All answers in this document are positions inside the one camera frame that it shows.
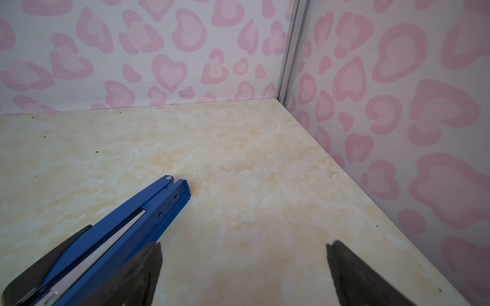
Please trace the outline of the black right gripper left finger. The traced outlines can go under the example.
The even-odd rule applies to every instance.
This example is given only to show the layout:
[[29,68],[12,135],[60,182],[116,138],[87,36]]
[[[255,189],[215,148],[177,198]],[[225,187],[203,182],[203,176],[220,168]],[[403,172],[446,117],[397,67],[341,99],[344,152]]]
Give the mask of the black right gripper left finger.
[[161,246],[152,242],[78,304],[151,305],[162,264]]

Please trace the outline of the blue stapler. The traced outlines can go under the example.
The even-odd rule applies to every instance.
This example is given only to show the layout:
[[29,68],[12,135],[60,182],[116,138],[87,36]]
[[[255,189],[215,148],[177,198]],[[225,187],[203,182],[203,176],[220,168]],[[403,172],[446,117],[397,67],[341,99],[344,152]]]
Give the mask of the blue stapler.
[[1,303],[75,305],[155,243],[190,198],[186,180],[163,176],[32,264],[7,285]]

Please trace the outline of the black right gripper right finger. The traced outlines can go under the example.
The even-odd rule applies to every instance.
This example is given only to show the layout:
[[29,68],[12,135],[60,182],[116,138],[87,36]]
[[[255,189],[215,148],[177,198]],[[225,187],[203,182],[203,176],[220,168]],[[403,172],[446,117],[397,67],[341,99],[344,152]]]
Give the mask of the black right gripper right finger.
[[415,305],[343,242],[336,240],[327,244],[326,251],[341,306]]

